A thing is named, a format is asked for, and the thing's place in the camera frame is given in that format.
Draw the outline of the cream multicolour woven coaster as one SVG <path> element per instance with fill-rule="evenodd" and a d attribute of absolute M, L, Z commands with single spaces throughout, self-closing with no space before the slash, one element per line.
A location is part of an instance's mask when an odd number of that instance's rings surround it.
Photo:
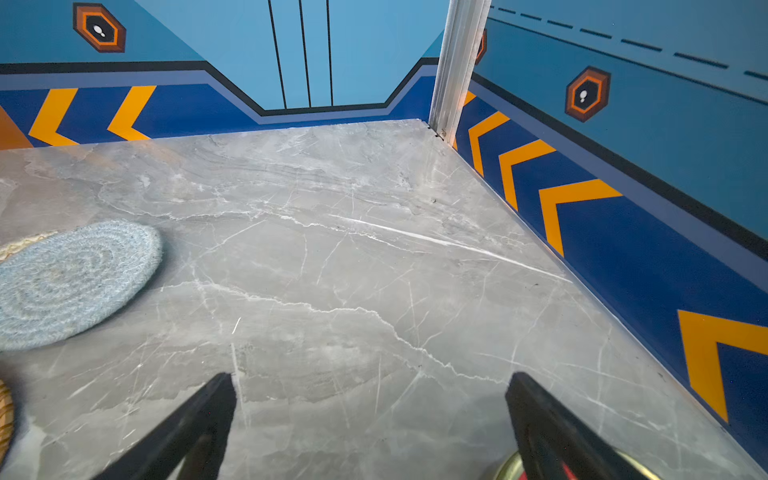
<path fill-rule="evenodd" d="M 11 256 L 21 252 L 25 248 L 31 245 L 34 245 L 35 243 L 41 242 L 47 238 L 50 238 L 51 236 L 54 236 L 56 234 L 57 234 L 56 231 L 45 232 L 45 233 L 25 237 L 19 240 L 15 240 L 5 245 L 2 245 L 0 248 L 0 262 L 4 262 Z"/>

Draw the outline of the grey aluminium corner post right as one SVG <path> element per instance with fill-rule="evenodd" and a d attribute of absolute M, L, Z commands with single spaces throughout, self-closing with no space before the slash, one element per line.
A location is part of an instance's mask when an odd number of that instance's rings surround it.
<path fill-rule="evenodd" d="M 451 0 L 428 124 L 447 144 L 455 140 L 491 0 Z"/>

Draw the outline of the light blue woven coaster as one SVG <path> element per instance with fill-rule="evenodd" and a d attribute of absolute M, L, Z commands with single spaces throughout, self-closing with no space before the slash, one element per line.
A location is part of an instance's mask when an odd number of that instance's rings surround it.
<path fill-rule="evenodd" d="M 1 350 L 51 345 L 96 326 L 145 287 L 162 257 L 160 232 L 126 220 L 22 248 L 1 262 Z"/>

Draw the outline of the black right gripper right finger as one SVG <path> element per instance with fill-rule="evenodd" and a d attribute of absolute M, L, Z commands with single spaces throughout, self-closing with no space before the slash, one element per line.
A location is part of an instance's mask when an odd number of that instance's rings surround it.
<path fill-rule="evenodd" d="M 525 372 L 505 395 L 529 479 L 643 479 L 645 475 Z"/>

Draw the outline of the tan rattan coaster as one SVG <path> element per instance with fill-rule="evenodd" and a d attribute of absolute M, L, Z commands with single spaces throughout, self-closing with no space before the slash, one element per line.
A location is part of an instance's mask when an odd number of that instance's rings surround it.
<path fill-rule="evenodd" d="M 15 406 L 10 388 L 0 381 L 0 463 L 4 462 L 14 432 Z"/>

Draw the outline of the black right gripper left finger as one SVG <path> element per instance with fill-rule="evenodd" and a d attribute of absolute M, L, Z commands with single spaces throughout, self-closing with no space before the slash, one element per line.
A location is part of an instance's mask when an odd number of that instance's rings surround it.
<path fill-rule="evenodd" d="M 216 479 L 237 404 L 229 373 L 214 375 L 97 479 Z"/>

